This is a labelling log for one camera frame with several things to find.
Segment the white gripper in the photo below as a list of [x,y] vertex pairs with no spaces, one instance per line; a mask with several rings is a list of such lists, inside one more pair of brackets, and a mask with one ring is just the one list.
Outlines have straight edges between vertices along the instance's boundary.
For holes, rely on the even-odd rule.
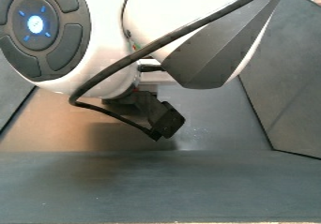
[[158,93],[158,86],[175,83],[169,72],[160,67],[160,63],[154,58],[143,58],[138,61],[138,78],[128,89],[116,97],[104,97],[103,104],[112,103],[116,99],[128,96],[136,91],[150,91]]

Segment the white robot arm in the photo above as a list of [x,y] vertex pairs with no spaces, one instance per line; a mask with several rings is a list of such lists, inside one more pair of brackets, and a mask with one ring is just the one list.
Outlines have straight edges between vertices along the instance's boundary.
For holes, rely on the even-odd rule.
[[225,7],[230,13],[150,53],[190,89],[249,63],[281,0],[0,0],[0,51],[36,86],[71,94],[106,67]]

